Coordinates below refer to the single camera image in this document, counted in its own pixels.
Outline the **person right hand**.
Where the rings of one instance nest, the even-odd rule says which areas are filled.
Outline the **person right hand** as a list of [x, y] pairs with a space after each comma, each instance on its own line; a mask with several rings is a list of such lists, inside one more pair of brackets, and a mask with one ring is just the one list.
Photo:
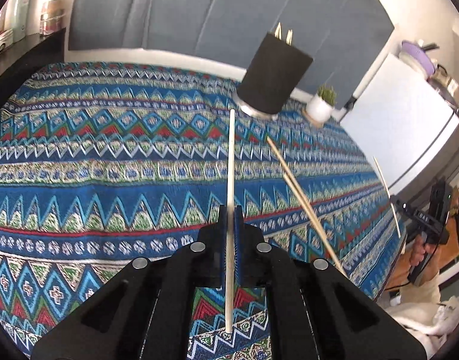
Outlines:
[[411, 267], [425, 267], [419, 275], [417, 285], [431, 281], [439, 274], [441, 268], [441, 250], [435, 244], [426, 243], [422, 235], [417, 235], [410, 254]]

